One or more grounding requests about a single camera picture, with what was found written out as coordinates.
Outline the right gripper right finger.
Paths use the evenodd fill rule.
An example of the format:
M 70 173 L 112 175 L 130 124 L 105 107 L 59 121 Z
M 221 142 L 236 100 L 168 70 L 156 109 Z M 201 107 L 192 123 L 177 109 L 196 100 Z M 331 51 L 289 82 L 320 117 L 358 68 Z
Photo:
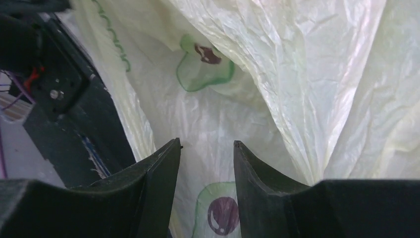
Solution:
M 417 238 L 420 182 L 328 179 L 297 182 L 234 143 L 244 238 Z

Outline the green avocado print plastic bag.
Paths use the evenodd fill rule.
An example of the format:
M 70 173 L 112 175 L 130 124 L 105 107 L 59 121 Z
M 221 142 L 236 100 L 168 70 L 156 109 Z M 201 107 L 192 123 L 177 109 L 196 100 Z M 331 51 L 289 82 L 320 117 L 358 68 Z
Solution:
M 74 0 L 135 160 L 183 145 L 169 229 L 240 238 L 233 144 L 306 185 L 419 179 L 417 0 Z

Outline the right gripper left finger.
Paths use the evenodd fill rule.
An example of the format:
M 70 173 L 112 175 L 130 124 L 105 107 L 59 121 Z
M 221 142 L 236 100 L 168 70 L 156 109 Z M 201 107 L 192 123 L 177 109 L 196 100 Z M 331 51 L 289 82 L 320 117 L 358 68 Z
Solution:
M 87 187 L 65 189 L 34 179 L 0 182 L 3 238 L 165 238 L 181 144 Z

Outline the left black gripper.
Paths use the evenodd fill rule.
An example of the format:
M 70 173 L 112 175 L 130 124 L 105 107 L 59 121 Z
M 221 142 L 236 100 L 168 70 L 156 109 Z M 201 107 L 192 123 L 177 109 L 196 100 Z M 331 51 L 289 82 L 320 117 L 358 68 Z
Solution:
M 34 108 L 23 126 L 66 187 L 89 185 L 134 164 L 114 102 L 58 13 L 67 0 L 0 3 L 0 68 Z

